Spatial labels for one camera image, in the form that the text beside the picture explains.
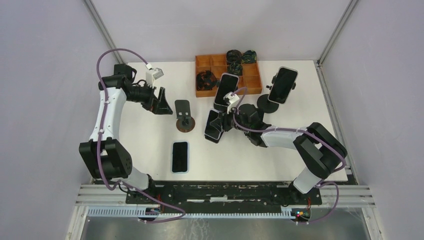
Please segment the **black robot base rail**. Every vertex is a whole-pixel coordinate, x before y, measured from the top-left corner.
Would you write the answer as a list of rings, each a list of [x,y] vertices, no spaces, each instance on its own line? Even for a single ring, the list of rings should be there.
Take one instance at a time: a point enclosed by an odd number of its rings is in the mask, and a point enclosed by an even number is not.
[[[129,190],[126,204],[159,202],[163,214],[271,214],[281,208],[318,206],[321,193],[300,193],[283,181],[154,181],[145,191],[153,199]]]

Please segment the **wooden-base grey phone stand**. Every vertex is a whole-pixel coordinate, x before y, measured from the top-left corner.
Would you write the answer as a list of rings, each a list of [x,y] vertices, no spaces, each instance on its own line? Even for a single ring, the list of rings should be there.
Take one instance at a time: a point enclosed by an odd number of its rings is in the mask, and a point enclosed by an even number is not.
[[[176,128],[182,133],[191,132],[196,125],[191,116],[190,102],[186,99],[177,99],[174,101],[176,110]]]

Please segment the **purple-case smartphone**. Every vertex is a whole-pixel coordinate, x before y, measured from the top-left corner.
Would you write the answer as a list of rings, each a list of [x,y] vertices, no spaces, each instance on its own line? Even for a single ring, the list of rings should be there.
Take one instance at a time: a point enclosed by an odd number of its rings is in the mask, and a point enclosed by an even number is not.
[[[211,110],[212,109],[209,110],[208,118],[207,118],[207,121],[206,121],[206,126],[205,126],[205,130],[204,130],[204,137],[205,136],[208,136],[209,137],[209,128],[211,128],[211,127],[220,130],[219,129],[219,127],[220,127],[219,124],[211,124],[211,116],[212,116]]]

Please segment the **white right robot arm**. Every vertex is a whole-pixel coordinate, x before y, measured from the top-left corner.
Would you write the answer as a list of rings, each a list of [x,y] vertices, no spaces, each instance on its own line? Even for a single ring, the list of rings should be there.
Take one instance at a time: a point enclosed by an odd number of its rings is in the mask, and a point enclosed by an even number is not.
[[[230,111],[211,109],[204,131],[205,139],[219,143],[223,133],[242,131],[257,147],[280,147],[298,152],[305,164],[292,181],[289,199],[302,204],[309,191],[346,164],[346,148],[319,122],[301,128],[283,128],[264,122],[264,112],[253,104],[242,104]]]

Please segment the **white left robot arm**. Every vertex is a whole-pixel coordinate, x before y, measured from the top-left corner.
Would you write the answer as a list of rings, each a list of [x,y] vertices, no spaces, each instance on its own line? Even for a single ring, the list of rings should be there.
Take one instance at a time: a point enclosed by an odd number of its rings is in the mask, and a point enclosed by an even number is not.
[[[145,204],[153,203],[157,190],[152,187],[152,177],[133,166],[130,153],[119,141],[121,117],[126,102],[141,104],[155,115],[172,115],[166,100],[166,90],[155,95],[155,80],[164,73],[160,68],[147,64],[143,85],[135,83],[137,70],[127,64],[116,64],[111,76],[102,77],[98,83],[100,106],[96,123],[89,140],[79,145],[78,151],[93,179],[105,180],[105,185],[123,184]]]

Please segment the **blue-case smartphone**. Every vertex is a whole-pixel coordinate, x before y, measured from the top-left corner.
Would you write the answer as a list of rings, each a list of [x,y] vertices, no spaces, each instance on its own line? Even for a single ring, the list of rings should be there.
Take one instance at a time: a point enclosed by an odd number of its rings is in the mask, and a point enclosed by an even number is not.
[[[186,141],[174,142],[172,145],[171,171],[172,173],[186,173],[189,170],[189,143]]]

